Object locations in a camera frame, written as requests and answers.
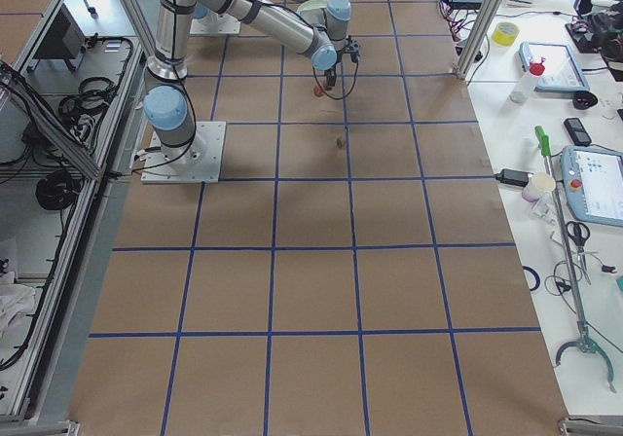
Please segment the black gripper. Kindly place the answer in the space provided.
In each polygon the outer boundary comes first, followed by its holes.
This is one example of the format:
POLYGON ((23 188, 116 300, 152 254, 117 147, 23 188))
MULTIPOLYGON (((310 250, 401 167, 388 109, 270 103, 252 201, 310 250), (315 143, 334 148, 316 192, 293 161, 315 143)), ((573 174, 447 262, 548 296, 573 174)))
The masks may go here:
POLYGON ((321 86, 323 82, 328 82, 329 90, 332 90, 336 85, 337 75, 335 70, 343 61, 344 57, 348 57, 355 65, 358 65, 361 59, 361 45, 359 41, 352 36, 347 36, 345 39, 335 43, 334 49, 336 58, 330 62, 329 67, 323 72, 321 81, 321 86))

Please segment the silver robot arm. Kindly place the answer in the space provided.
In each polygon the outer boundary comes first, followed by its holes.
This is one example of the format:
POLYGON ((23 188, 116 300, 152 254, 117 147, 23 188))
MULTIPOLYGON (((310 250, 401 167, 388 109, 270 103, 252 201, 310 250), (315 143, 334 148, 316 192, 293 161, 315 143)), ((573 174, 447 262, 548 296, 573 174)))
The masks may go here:
POLYGON ((348 33, 349 0, 308 0, 291 10, 270 0, 160 0, 155 47, 144 72, 143 112, 155 133, 156 167, 181 175, 197 166, 208 149, 185 88, 191 35, 237 34, 243 25, 278 40, 322 72, 326 93, 337 80, 344 56, 360 59, 359 44, 348 33))

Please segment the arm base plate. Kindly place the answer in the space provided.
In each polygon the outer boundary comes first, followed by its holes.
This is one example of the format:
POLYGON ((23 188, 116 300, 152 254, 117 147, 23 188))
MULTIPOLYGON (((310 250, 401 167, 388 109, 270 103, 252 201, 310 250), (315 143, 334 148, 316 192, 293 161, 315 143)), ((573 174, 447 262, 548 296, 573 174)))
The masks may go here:
POLYGON ((153 132, 141 181, 147 184, 217 183, 226 135, 225 122, 198 122, 191 148, 171 149, 161 144, 153 132))
POLYGON ((203 18, 195 18, 191 24, 191 36, 228 36, 238 35, 240 21, 230 15, 208 13, 203 18))

